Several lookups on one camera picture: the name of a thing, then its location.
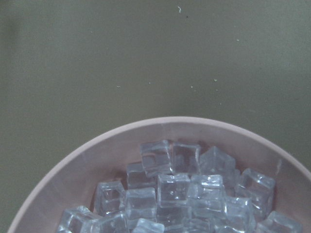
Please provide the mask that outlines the clear ice cubes pile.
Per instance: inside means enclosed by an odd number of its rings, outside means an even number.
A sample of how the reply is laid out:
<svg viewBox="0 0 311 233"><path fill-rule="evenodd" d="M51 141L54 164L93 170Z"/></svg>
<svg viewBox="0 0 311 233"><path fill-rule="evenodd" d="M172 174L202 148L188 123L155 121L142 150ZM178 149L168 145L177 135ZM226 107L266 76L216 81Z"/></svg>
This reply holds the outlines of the clear ice cubes pile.
<svg viewBox="0 0 311 233"><path fill-rule="evenodd" d="M300 233L273 210L275 179L210 147L162 140L140 146L126 180L98 183L94 207L65 209L59 233Z"/></svg>

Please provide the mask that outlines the pink bowl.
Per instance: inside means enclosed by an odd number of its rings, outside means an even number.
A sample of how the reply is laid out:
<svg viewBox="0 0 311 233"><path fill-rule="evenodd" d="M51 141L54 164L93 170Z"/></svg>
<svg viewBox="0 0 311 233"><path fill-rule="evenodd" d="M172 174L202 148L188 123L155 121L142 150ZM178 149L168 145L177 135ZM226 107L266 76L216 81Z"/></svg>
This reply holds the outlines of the pink bowl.
<svg viewBox="0 0 311 233"><path fill-rule="evenodd" d="M172 116L142 120L103 133L59 162L34 188L15 216L11 233L54 233L65 208L93 206L97 183L126 175L140 160L139 145L168 139L216 145L251 167L275 178L274 209L311 230L311 173L292 155L243 128L212 119Z"/></svg>

